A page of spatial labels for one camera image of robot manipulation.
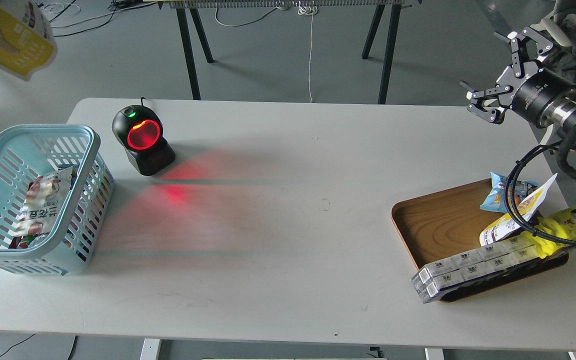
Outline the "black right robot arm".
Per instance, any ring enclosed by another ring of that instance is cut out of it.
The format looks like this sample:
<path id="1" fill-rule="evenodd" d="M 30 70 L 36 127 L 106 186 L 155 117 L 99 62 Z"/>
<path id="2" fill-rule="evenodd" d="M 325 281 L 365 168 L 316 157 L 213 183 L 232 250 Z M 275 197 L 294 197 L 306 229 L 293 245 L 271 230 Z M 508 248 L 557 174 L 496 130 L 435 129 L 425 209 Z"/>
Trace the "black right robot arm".
<path id="1" fill-rule="evenodd" d="M 468 111 L 494 125 L 503 123 L 506 112 L 512 111 L 539 129 L 556 126 L 561 137 L 557 164 L 576 180 L 576 84 L 546 66 L 562 49 L 565 35 L 551 36 L 528 26 L 495 36 L 509 46 L 510 64 L 491 88 L 475 89 L 460 82 Z"/>

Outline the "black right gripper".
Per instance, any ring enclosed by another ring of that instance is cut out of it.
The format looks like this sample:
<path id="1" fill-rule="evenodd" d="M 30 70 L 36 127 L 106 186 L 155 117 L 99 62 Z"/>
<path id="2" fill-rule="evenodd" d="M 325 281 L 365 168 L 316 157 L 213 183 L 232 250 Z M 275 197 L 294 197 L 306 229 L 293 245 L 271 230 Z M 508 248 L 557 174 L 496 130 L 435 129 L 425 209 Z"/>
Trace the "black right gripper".
<path id="1" fill-rule="evenodd" d="M 553 41 L 529 26 L 507 35 L 494 32 L 494 36 L 509 45 L 510 67 L 493 88 L 477 90 L 462 80 L 467 110 L 494 125 L 503 123 L 509 109 L 535 126 L 551 125 L 554 108 L 576 100 L 576 85 L 543 66 L 554 51 Z"/>

